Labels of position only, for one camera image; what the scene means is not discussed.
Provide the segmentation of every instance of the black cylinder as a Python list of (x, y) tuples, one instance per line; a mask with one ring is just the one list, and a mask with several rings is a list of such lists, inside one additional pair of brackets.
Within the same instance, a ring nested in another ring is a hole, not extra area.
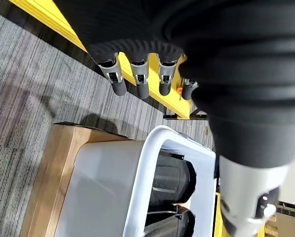
[(148, 82), (146, 84), (137, 84), (138, 97), (140, 99), (148, 98)]
[(166, 96), (169, 94), (171, 91), (171, 84), (164, 83), (164, 84), (159, 84), (159, 93), (163, 96)]
[(196, 186), (196, 172), (189, 161), (159, 155), (149, 206), (187, 202)]
[(183, 90), (182, 90), (182, 98), (184, 100), (190, 100), (191, 99), (191, 93), (194, 90), (194, 88), (191, 85), (183, 85)]
[(122, 80), (120, 83), (112, 83), (111, 85), (116, 95), (122, 96), (125, 95), (125, 93), (127, 92), (127, 87), (124, 83), (124, 80)]

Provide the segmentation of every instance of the black rubber cap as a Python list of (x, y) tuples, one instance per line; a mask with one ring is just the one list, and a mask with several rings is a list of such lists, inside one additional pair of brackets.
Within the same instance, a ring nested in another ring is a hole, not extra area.
[(140, 99), (146, 99), (148, 98), (148, 93), (149, 93), (149, 90), (148, 90), (148, 83), (142, 85), (137, 85), (137, 90), (138, 90), (138, 97)]
[(182, 90), (182, 98), (184, 100), (190, 100), (191, 99), (191, 93), (194, 88), (191, 87), (191, 85), (183, 85), (183, 90)]
[(116, 95), (122, 96), (122, 95), (125, 95), (125, 93), (127, 92), (127, 88), (126, 88), (126, 84), (124, 83), (124, 80), (122, 80), (122, 82), (120, 83), (113, 83), (111, 85)]
[(171, 91), (171, 84), (159, 84), (159, 93), (163, 96), (166, 96), (169, 94), (169, 92)]

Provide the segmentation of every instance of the yellow frame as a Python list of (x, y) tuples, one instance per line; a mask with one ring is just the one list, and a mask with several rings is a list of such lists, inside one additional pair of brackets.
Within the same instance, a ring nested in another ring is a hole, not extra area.
[[(12, 3), (31, 14), (33, 17), (52, 28), (72, 43), (86, 51), (77, 35), (70, 27), (69, 23), (62, 15), (60, 10), (52, 0), (10, 0)], [(135, 85), (135, 80), (132, 77), (130, 64), (124, 53), (119, 54), (119, 61), (122, 68), (123, 77)], [(158, 60), (155, 54), (151, 54), (149, 58), (149, 94), (152, 98), (163, 104), (166, 108), (175, 112), (180, 119), (189, 119), (191, 110), (191, 102), (182, 99), (177, 92), (180, 87), (181, 78), (176, 70), (175, 77), (172, 82), (172, 89), (169, 95), (162, 96), (159, 91), (159, 77), (158, 77)]]

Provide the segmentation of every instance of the gray carpet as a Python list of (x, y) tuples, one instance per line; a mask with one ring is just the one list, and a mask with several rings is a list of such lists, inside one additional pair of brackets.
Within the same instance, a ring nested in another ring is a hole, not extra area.
[[(0, 14), (9, 7), (0, 1)], [(11, 13), (21, 15), (21, 24), (5, 18)], [(131, 139), (144, 139), (165, 124), (209, 148), (213, 144), (207, 122), (163, 120), (165, 108), (138, 99), (132, 86), (131, 93), (116, 96), (84, 52), (40, 27), (19, 9), (0, 15), (0, 237), (19, 236), (53, 123), (80, 123)]]

